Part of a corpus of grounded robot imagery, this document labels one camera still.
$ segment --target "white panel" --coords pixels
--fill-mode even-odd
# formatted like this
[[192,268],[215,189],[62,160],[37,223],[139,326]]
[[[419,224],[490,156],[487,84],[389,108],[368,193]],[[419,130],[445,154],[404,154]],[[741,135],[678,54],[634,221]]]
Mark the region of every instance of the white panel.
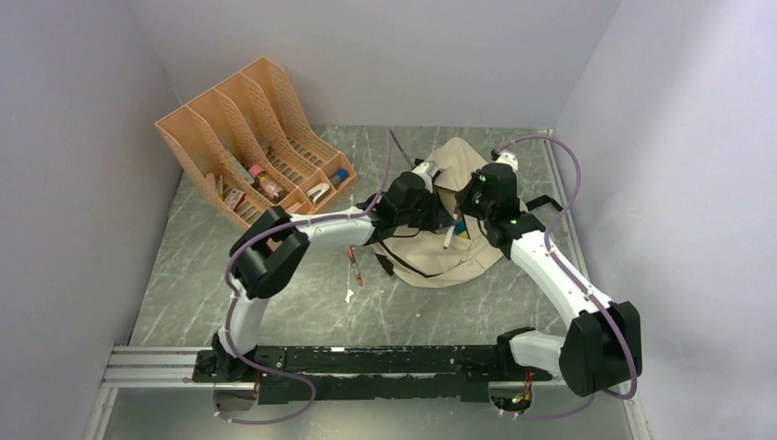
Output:
[[592,280],[641,313],[656,439],[777,432],[776,17],[625,0],[557,126]]
[[0,60],[0,438],[82,438],[180,177],[153,125],[178,102],[121,1],[2,2]]
[[266,56],[313,123],[550,127],[620,0],[131,0],[181,99]]

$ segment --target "beige cloth bag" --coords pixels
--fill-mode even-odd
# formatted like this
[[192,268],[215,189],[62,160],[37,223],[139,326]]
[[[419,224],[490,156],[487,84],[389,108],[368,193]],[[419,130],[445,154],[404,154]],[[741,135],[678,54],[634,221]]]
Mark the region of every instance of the beige cloth bag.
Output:
[[[464,189],[473,171],[487,164],[459,137],[452,138],[433,151],[427,160],[437,162],[440,170],[443,170],[434,181],[434,186],[439,190],[440,199],[449,214],[455,209],[455,193]],[[420,232],[417,236],[403,238],[401,236],[412,236],[416,232],[416,229],[407,227],[397,228],[394,235],[398,237],[385,240],[383,246],[377,243],[373,249],[384,269],[392,266],[394,274],[411,286],[447,287],[470,281],[503,256],[499,249],[488,244],[475,218],[465,215],[464,220],[469,238],[454,235],[447,249],[443,249],[445,231],[441,234]],[[417,271],[408,269],[402,262]]]

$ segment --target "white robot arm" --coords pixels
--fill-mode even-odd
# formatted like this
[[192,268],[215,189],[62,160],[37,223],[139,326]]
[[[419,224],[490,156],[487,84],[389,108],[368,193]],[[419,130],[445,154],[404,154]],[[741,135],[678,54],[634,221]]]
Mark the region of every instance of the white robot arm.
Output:
[[[502,343],[494,346],[495,353],[507,358],[498,358],[494,363],[502,372],[514,365],[561,377],[581,396],[627,380],[629,372],[625,356],[607,330],[601,313],[590,301],[590,296],[594,295],[600,303],[609,305],[607,309],[628,340],[638,374],[641,373],[640,321],[636,309],[629,302],[613,302],[592,284],[588,284],[587,292],[581,292],[575,286],[550,257],[543,242],[544,226],[524,211],[525,205],[516,194],[515,157],[502,153],[495,154],[494,159],[496,163],[475,173],[456,195],[459,213],[484,222],[491,246],[502,250],[506,258],[529,273],[551,300],[567,328],[565,337],[545,335],[533,328],[507,332],[499,337]],[[241,289],[230,324],[235,349],[246,355],[257,348],[259,326],[270,298],[288,283],[307,251],[369,245],[391,237],[397,226],[414,226],[422,230],[449,226],[452,218],[444,209],[429,209],[429,206],[438,206],[432,187],[438,174],[433,162],[423,162],[415,170],[399,176],[369,215],[356,216],[364,207],[358,205],[361,207],[340,213],[346,218],[321,223],[309,221],[307,225],[298,225],[281,236],[274,236],[273,240],[280,242],[275,250],[260,241],[240,255],[232,274],[234,283]],[[289,221],[304,222],[319,216],[288,215],[279,207],[271,208],[235,243],[232,252],[249,238],[273,226]],[[561,253],[556,255],[578,279],[585,279]],[[214,338],[213,351],[230,363],[222,368],[229,370],[242,364],[235,359],[236,353],[229,346],[221,344],[225,337],[225,329],[221,328]],[[468,367],[477,369],[472,363]],[[236,378],[240,374],[244,373],[226,376]]]

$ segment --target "red pen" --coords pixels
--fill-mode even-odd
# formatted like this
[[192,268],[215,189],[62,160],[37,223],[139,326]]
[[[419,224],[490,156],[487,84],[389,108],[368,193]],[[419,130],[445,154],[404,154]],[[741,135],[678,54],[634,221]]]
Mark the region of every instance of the red pen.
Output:
[[362,280],[362,274],[359,273],[359,267],[356,265],[356,257],[354,256],[354,247],[349,246],[346,249],[348,249],[348,257],[351,259],[351,264],[354,266],[354,271],[356,272],[356,280],[359,282],[359,286],[364,286],[364,281]]

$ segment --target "marble surface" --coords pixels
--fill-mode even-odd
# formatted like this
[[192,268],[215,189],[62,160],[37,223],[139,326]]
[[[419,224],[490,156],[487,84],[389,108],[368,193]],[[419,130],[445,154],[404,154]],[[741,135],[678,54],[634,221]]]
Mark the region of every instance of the marble surface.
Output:
[[[353,200],[378,187],[385,160],[385,127],[319,126],[315,131],[343,151],[359,173]],[[466,140],[488,158],[500,144],[531,130],[396,127],[413,158],[425,158],[452,137]],[[513,148],[519,158],[522,196],[558,199],[548,149],[541,142]],[[390,179],[407,169],[395,149]],[[334,210],[351,204],[344,197]],[[535,214],[547,224],[550,206]],[[572,261],[564,222],[553,240]],[[184,175],[170,208],[165,235],[152,270],[130,345],[206,346],[224,320],[230,291],[223,282],[227,252],[240,231],[209,205]],[[562,336],[564,324],[540,288],[512,262],[500,260],[484,275],[443,288],[411,287],[389,277],[371,249],[356,250],[364,278],[359,287],[345,250],[306,255],[289,286],[273,298],[261,325],[265,345],[492,344],[508,330],[532,325]],[[346,302],[347,290],[354,295]]]
[[[534,385],[530,413],[553,414],[579,407],[585,399],[566,387]],[[284,423],[245,426],[213,417],[209,390],[132,390],[118,392],[104,440],[458,440],[458,439],[618,439],[634,436],[623,402],[594,400],[583,414],[552,422],[498,416],[489,403],[458,399],[317,401]],[[254,405],[242,417],[267,420],[301,403]]]

